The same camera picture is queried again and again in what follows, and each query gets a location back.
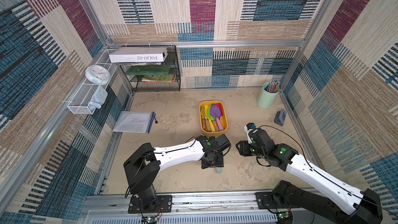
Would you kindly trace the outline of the red shovel wooden handle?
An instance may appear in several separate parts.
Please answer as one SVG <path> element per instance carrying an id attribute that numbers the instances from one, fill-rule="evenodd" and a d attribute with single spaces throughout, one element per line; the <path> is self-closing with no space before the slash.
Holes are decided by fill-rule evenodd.
<path id="1" fill-rule="evenodd" d="M 217 103 L 216 106 L 220 110 L 220 118 L 221 118 L 222 116 L 224 116 L 223 106 L 221 103 Z"/>

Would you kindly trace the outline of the yellow square shovel yellow handle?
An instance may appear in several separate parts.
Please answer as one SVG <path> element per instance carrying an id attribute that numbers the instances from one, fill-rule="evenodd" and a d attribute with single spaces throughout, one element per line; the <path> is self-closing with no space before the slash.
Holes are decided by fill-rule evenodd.
<path id="1" fill-rule="evenodd" d="M 204 105 L 201 106 L 201 114 L 202 114 L 202 117 L 203 117 L 203 118 L 207 119 L 207 118 L 205 117 Z M 216 130 L 215 130 L 215 127 L 214 127 L 213 123 L 210 122 L 209 119 L 207 119 L 207 120 L 208 120 L 208 122 L 209 122 L 211 132 L 215 132 Z"/>

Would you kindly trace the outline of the purple shovel pink handle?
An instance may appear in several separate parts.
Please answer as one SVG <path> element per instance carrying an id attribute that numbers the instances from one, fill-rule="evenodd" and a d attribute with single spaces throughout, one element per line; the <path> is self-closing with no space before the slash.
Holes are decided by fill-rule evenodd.
<path id="1" fill-rule="evenodd" d="M 210 107 L 210 115 L 215 119 L 219 131 L 223 131 L 224 127 L 221 123 L 220 117 L 221 117 L 221 110 L 216 104 L 212 104 Z"/>

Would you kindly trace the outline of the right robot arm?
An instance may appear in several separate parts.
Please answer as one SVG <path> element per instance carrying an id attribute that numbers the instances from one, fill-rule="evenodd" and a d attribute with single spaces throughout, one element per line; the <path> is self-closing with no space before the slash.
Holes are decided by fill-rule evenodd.
<path id="1" fill-rule="evenodd" d="M 267 209 L 304 208 L 335 224 L 380 224 L 383 220 L 379 195 L 371 189 L 362 191 L 310 163 L 303 154 L 287 144 L 275 144 L 266 131 L 254 123 L 244 127 L 247 140 L 236 144 L 244 157 L 264 159 L 305 181 L 318 193 L 312 193 L 281 180 L 268 196 L 260 198 Z"/>

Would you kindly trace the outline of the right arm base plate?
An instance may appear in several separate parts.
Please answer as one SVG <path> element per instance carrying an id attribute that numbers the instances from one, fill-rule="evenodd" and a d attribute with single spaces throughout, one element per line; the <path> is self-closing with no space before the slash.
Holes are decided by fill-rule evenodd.
<path id="1" fill-rule="evenodd" d="M 283 208 L 300 208 L 299 206 L 288 204 L 287 202 L 281 202 L 274 200 L 271 191 L 262 191 L 255 193 L 257 205 L 259 209 L 267 210 L 268 208 L 273 209 L 283 209 Z"/>

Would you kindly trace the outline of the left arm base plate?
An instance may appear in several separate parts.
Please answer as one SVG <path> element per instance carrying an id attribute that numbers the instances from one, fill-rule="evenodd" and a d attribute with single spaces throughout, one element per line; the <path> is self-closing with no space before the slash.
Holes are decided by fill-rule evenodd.
<path id="1" fill-rule="evenodd" d="M 173 196 L 160 195 L 149 204 L 144 204 L 139 197 L 133 196 L 130 199 L 129 214 L 147 214 L 147 213 L 170 213 L 172 210 Z"/>

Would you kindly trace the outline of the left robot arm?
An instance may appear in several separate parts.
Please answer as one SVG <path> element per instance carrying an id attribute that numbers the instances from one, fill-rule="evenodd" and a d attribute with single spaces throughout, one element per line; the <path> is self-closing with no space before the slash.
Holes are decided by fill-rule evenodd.
<path id="1" fill-rule="evenodd" d="M 123 164 L 128 187 L 125 196 L 132 195 L 129 213 L 170 212 L 166 205 L 172 200 L 159 199 L 153 182 L 158 173 L 191 161 L 200 161 L 202 169 L 222 168 L 231 143 L 223 134 L 219 137 L 191 137 L 185 143 L 170 147 L 152 147 L 145 143 Z"/>

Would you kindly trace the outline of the green shovel orange handle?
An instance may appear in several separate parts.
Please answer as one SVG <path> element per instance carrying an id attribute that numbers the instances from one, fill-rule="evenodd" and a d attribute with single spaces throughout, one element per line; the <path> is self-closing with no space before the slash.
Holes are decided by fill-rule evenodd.
<path id="1" fill-rule="evenodd" d="M 207 105 L 207 104 L 205 104 L 205 105 L 204 105 L 204 110 L 205 110 L 205 117 L 206 117 L 207 119 L 209 119 L 210 122 L 212 122 L 212 121 L 213 121 L 213 118 L 212 118 L 212 116 L 210 115 L 210 106 Z"/>

